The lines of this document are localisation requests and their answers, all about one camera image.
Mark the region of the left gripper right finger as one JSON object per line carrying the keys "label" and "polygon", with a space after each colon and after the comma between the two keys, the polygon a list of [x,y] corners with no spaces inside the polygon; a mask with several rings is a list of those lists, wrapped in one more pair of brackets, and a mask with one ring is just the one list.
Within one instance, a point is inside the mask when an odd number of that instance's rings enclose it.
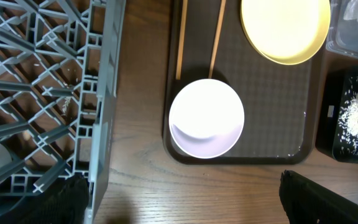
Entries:
{"label": "left gripper right finger", "polygon": [[279,197],[290,223],[358,223],[358,204],[292,170],[281,174]]}

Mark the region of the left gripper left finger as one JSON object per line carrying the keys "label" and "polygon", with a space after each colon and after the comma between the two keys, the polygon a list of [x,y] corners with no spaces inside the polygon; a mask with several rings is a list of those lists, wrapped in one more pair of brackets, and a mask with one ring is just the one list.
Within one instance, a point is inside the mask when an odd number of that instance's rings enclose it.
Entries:
{"label": "left gripper left finger", "polygon": [[82,175],[74,175],[2,214],[0,224],[83,223],[89,199],[88,181]]}

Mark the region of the white round bowl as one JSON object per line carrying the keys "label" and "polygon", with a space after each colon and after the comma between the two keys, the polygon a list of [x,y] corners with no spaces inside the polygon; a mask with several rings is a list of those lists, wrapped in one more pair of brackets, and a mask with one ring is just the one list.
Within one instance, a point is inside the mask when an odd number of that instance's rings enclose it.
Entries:
{"label": "white round bowl", "polygon": [[244,123],[244,107],[236,91],[210,78],[180,90],[168,115],[173,141],[185,154],[198,159],[228,152],[239,140]]}

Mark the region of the wooden chopstick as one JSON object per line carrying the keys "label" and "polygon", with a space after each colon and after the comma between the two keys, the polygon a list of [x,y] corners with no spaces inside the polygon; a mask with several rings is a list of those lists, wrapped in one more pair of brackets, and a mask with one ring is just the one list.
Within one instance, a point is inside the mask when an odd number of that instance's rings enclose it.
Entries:
{"label": "wooden chopstick", "polygon": [[214,64],[215,64],[215,60],[216,60],[216,54],[218,51],[219,39],[220,39],[220,35],[221,35],[221,28],[222,28],[222,24],[223,24],[225,6],[226,6],[226,0],[221,0],[220,7],[219,7],[218,20],[217,20],[217,24],[216,24],[216,31],[215,31],[215,35],[214,35],[213,50],[212,50],[212,54],[211,54],[208,78],[212,78],[212,76],[213,76]]}
{"label": "wooden chopstick", "polygon": [[182,9],[181,9],[180,33],[179,33],[179,40],[178,40],[177,68],[175,74],[176,80],[179,80],[181,78],[187,7],[188,7],[188,0],[183,0]]}

